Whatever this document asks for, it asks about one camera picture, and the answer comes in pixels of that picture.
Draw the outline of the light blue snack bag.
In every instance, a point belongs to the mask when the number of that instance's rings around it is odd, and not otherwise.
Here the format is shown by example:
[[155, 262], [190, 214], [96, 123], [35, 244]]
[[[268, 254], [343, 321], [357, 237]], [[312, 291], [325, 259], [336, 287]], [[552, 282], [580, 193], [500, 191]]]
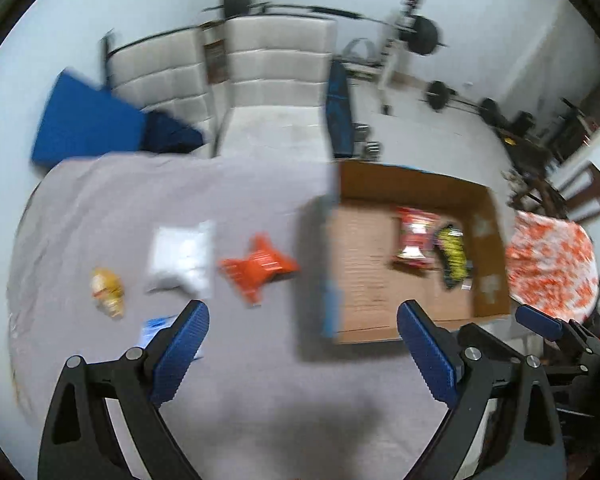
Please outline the light blue snack bag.
[[208, 333], [209, 321], [204, 316], [192, 315], [185, 321], [154, 318], [140, 331], [140, 348], [148, 351], [155, 361], [184, 362], [195, 356]]

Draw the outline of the black yellow snack bag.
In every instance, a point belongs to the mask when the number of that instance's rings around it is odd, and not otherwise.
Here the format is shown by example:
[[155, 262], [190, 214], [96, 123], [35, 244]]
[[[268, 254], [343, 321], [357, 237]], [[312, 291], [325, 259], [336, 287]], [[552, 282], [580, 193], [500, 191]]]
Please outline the black yellow snack bag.
[[434, 233], [434, 252], [440, 259], [447, 290], [464, 285], [472, 278], [472, 262], [467, 257], [464, 232], [459, 226], [448, 223]]

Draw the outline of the red floral snack bag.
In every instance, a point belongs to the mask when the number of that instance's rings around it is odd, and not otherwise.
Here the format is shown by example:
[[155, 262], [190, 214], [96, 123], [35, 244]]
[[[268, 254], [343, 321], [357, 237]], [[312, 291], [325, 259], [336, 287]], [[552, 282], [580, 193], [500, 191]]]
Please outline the red floral snack bag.
[[433, 212], [411, 207], [396, 208], [399, 220], [398, 247], [393, 261], [412, 269], [432, 270], [437, 266], [434, 232], [441, 217]]

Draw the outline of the orange snack bag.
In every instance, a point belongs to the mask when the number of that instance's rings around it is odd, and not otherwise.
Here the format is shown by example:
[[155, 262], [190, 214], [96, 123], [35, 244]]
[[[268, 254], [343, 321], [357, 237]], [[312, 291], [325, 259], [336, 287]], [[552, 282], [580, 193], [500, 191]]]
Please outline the orange snack bag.
[[264, 233], [251, 239], [248, 256], [223, 259], [219, 268], [252, 306], [261, 303], [261, 289], [265, 284], [300, 270], [297, 261], [275, 248]]

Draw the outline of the orange white patterned cloth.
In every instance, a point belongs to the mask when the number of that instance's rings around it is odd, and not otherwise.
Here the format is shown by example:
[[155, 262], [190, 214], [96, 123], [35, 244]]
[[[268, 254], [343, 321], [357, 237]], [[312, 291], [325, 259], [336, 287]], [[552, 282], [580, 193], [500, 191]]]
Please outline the orange white patterned cloth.
[[565, 322], [583, 322], [592, 313], [598, 272], [582, 226], [518, 211], [505, 255], [509, 295], [518, 304]]

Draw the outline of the yellow snack packet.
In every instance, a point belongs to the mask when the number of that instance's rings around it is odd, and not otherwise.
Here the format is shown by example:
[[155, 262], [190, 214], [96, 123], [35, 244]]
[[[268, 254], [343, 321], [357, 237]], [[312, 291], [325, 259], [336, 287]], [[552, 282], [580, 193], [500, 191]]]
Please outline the yellow snack packet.
[[124, 287], [117, 274], [106, 268], [95, 268], [91, 278], [91, 291], [99, 310], [110, 318], [122, 318]]

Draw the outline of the white plastic bag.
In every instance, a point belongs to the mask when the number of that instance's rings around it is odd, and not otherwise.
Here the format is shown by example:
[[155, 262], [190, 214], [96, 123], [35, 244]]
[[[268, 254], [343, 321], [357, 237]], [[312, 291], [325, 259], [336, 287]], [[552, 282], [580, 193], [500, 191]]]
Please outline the white plastic bag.
[[192, 228], [159, 226], [150, 246], [146, 290], [179, 288], [192, 299], [210, 299], [214, 234], [215, 223], [211, 220]]

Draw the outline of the brown wooden chair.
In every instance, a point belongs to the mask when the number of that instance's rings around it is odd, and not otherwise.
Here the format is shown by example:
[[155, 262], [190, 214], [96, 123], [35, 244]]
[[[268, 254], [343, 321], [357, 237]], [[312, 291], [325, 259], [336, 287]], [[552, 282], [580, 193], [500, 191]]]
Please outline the brown wooden chair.
[[582, 166], [558, 192], [566, 219], [583, 224], [600, 217], [600, 170], [592, 162]]

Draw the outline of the grey bed sheet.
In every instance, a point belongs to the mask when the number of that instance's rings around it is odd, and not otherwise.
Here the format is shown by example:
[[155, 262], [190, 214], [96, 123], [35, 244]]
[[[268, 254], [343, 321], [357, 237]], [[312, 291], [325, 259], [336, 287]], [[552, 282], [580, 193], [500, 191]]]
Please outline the grey bed sheet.
[[[309, 212], [334, 162], [107, 155], [69, 159], [33, 192], [7, 285], [19, 401], [42, 425], [65, 362], [120, 358], [152, 318], [178, 315], [180, 290], [148, 292], [159, 226], [215, 223], [210, 328], [161, 415], [206, 479], [401, 479], [442, 421], [400, 337], [336, 344], [313, 313], [317, 255]], [[264, 233], [300, 270], [248, 304], [219, 268]], [[122, 318], [96, 306], [91, 278], [124, 287]]]

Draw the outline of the blue printed cardboard box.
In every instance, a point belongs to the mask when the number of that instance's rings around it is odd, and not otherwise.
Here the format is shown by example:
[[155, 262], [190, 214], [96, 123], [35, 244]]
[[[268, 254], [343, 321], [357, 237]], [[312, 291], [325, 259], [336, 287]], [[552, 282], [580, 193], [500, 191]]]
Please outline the blue printed cardboard box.
[[398, 339], [415, 300], [449, 330], [505, 318], [510, 299], [498, 206], [479, 183], [343, 159], [309, 210], [317, 255], [313, 313], [336, 344]]

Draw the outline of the dark navy cloth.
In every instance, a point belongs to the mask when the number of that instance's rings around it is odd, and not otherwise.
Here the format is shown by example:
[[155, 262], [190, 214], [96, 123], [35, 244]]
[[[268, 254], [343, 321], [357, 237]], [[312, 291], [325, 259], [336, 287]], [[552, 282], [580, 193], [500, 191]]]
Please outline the dark navy cloth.
[[146, 114], [140, 149], [154, 154], [188, 154], [204, 145], [204, 135], [161, 110]]

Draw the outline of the blue foam mat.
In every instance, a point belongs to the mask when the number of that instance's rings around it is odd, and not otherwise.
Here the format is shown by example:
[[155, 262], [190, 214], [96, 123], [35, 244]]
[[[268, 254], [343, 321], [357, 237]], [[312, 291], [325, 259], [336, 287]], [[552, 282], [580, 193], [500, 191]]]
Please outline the blue foam mat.
[[31, 162], [50, 169], [65, 159], [140, 148], [143, 112], [63, 70], [38, 125]]

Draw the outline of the blue black bench pad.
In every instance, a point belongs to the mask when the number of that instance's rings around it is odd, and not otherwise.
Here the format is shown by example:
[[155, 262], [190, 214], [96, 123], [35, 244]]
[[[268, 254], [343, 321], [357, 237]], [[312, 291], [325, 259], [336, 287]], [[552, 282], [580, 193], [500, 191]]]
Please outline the blue black bench pad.
[[351, 158], [354, 152], [354, 123], [347, 71], [339, 60], [333, 60], [330, 66], [325, 114], [334, 157]]

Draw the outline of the left beige tufted chair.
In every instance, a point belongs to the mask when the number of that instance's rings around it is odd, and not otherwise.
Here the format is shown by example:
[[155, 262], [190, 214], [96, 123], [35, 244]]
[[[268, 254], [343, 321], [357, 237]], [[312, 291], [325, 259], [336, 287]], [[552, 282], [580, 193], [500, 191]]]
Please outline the left beige tufted chair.
[[197, 27], [170, 30], [111, 50], [105, 54], [105, 70], [115, 96], [143, 112], [166, 112], [196, 128], [204, 144], [194, 155], [214, 155], [218, 118]]

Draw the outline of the black barbell weight plate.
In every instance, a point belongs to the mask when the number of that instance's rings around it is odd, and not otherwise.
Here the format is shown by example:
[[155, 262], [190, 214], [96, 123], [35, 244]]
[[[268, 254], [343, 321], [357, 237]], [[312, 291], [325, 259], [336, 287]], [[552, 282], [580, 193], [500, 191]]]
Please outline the black barbell weight plate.
[[417, 15], [412, 24], [412, 33], [408, 38], [408, 48], [418, 55], [434, 53], [439, 44], [439, 29], [429, 18]]

